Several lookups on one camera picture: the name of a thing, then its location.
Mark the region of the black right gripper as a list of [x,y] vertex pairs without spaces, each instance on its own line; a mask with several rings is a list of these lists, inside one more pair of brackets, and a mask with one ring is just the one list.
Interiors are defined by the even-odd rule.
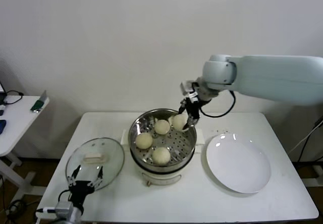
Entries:
[[189,118],[187,119],[185,125],[182,128],[182,131],[187,131],[190,127],[195,126],[195,121],[199,120],[199,109],[200,102],[194,101],[192,102],[190,99],[182,100],[180,102],[179,114],[182,114],[186,109]]

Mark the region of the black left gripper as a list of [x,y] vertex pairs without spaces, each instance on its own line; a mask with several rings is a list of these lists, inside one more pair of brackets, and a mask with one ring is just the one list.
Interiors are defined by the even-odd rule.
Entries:
[[69,191],[71,193],[70,202],[73,203],[74,207],[81,207],[87,197],[94,193],[95,188],[98,187],[103,180],[103,166],[99,168],[97,178],[94,181],[76,181],[78,172],[81,169],[81,165],[78,165],[70,176],[67,176],[69,185]]

